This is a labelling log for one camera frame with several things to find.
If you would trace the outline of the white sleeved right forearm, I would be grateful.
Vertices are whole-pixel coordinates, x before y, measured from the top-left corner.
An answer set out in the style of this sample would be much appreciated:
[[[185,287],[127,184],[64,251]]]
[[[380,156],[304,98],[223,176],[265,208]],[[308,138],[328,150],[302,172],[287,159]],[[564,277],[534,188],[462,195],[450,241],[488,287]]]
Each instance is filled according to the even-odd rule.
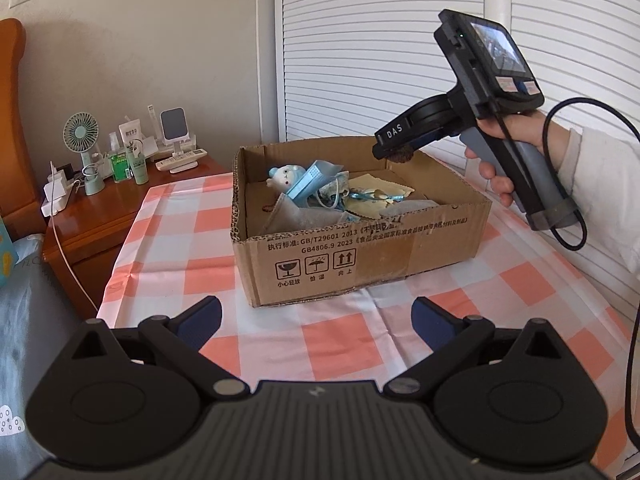
[[[639,274],[639,145],[585,128],[570,130],[558,177],[593,238]]]

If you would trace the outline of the person's right hand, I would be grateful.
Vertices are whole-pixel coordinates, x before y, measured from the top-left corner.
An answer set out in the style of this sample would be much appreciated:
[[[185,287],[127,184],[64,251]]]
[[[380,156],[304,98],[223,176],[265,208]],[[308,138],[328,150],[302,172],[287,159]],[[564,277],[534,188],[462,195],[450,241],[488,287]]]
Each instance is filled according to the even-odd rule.
[[[541,154],[548,153],[553,169],[559,171],[565,157],[568,144],[570,143],[570,130],[559,126],[555,122],[550,122],[548,127],[547,148],[544,149],[542,140],[542,130],[546,115],[539,110],[528,114],[508,115],[503,117],[512,139],[515,141],[532,144]],[[481,159],[469,148],[465,149],[467,159],[476,159],[480,162],[480,176],[490,183],[491,189],[498,195],[500,203],[509,208],[513,203],[514,185],[507,177],[500,177],[496,173],[495,167],[485,159]]]

